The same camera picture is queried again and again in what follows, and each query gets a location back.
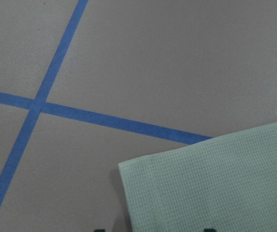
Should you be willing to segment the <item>blue tape line lengthwise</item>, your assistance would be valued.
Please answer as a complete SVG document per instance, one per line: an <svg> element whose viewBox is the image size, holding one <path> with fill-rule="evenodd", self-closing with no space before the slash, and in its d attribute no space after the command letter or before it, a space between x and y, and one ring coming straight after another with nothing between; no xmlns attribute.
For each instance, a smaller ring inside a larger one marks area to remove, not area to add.
<svg viewBox="0 0 277 232"><path fill-rule="evenodd" d="M15 174L15 171L18 167L24 150L28 144L28 141L36 125L38 117L42 112L42 109L46 105L46 99L52 88L54 80L59 72L59 69L63 63L63 60L71 44L72 38L75 34L76 28L80 22L80 19L82 17L87 3L87 0L79 0L77 2L77 5L63 33L58 48L52 58L52 61L44 76L44 79L40 85L35 99L23 100L21 97L12 95L9 100L5 100L4 97L6 94L0 93L0 99L2 100L2 102L6 104L12 106L20 106L21 103L29 104L29 106L27 106L28 114L8 155L5 165L0 173L0 206L6 195L8 187Z"/></svg>

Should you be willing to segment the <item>olive green long-sleeve shirt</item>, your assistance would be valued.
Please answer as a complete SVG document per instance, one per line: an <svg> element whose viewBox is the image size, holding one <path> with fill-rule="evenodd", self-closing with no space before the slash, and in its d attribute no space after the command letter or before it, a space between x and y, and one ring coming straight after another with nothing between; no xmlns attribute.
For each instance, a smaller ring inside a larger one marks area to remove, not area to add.
<svg viewBox="0 0 277 232"><path fill-rule="evenodd" d="M277 122L118 167L135 232L277 232Z"/></svg>

